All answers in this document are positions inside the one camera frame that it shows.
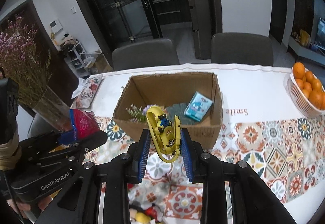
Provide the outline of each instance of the basket of oranges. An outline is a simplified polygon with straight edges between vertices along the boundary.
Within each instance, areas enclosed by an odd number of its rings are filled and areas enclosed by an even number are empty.
[[[291,99],[306,117],[325,114],[325,90],[317,77],[298,62],[291,69],[288,80]]]

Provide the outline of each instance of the glass vase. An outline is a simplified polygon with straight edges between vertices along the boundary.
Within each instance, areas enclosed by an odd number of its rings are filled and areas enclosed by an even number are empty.
[[[72,129],[70,108],[49,87],[33,110],[59,131]]]

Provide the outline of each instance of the human hand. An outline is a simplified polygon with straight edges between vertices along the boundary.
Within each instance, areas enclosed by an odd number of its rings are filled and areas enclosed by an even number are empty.
[[[43,211],[48,204],[50,204],[50,202],[52,201],[52,198],[50,196],[43,198],[41,201],[39,201],[37,203],[38,207],[40,208],[41,211]],[[9,206],[16,212],[18,213],[12,199],[7,200]],[[19,209],[19,211],[21,212],[23,218],[27,219],[27,216],[25,214],[24,211],[30,211],[30,205],[22,203],[22,202],[16,202],[17,203],[17,207]]]

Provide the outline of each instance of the metal bolt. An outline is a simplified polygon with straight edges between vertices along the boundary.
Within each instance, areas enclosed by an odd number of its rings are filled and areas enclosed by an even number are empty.
[[[127,160],[127,159],[129,159],[129,157],[130,157],[130,155],[127,152],[121,154],[121,159],[122,160]]]
[[[239,167],[241,167],[241,168],[245,168],[245,167],[247,167],[247,162],[245,162],[245,161],[239,161],[239,162],[238,162],[238,165],[239,165]]]
[[[83,167],[85,169],[90,169],[93,165],[94,165],[93,162],[85,162],[84,165],[83,165]]]
[[[209,154],[208,152],[203,152],[201,153],[201,157],[203,159],[209,159],[211,157],[211,154]]]

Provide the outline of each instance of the blue tissue pack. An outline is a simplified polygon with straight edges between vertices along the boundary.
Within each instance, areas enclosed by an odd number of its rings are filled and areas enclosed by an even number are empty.
[[[212,105],[212,100],[201,95],[199,92],[195,92],[190,103],[184,111],[184,115],[195,121],[200,122],[204,115],[208,112]]]

